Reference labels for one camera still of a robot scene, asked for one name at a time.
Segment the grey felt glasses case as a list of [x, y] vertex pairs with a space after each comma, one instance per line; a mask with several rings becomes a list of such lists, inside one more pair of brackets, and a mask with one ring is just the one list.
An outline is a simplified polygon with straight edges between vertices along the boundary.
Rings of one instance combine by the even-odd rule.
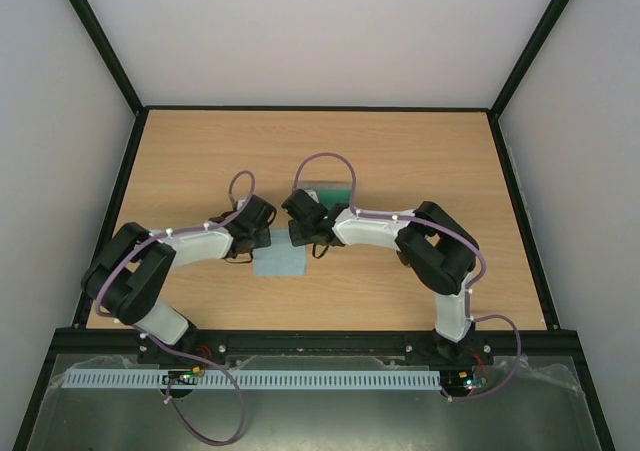
[[313, 189], [320, 202], [327, 209], [335, 204], [348, 204], [352, 194], [352, 185], [346, 181], [302, 180], [293, 185], [294, 189]]

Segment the light blue cleaning cloth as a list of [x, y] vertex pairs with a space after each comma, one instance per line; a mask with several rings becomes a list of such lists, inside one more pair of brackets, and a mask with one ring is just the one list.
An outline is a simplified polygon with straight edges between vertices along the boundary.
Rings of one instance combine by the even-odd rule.
[[295, 277], [305, 274], [306, 263], [306, 249], [292, 244], [287, 229], [276, 229], [271, 232], [271, 245], [254, 252], [252, 265], [258, 277]]

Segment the black round sunglasses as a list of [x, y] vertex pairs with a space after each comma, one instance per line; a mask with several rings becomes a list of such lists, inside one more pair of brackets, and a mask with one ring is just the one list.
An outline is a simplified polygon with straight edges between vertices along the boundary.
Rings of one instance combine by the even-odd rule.
[[397, 257], [403, 266], [408, 267], [410, 265], [408, 258], [401, 252], [397, 252]]

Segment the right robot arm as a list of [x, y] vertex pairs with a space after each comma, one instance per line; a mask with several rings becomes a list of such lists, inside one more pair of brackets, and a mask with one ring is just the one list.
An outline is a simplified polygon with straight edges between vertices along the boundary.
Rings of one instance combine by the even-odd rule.
[[477, 242], [439, 205], [425, 201], [414, 210], [383, 212], [349, 203], [332, 207], [297, 189], [282, 208], [295, 246], [376, 246], [396, 252], [400, 262], [434, 293], [435, 324], [413, 351], [453, 365], [471, 350], [475, 328], [470, 295], [476, 268], [486, 271]]

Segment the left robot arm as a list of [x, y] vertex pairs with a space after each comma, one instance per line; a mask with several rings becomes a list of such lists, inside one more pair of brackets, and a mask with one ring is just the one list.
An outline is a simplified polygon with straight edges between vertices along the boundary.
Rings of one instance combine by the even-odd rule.
[[231, 211], [189, 228], [150, 231], [127, 223], [93, 260], [81, 289], [99, 313], [170, 349], [192, 354], [197, 349], [196, 326], [160, 298], [168, 274], [200, 261], [252, 257], [255, 250], [271, 244], [269, 227], [276, 215], [272, 204], [253, 195]]

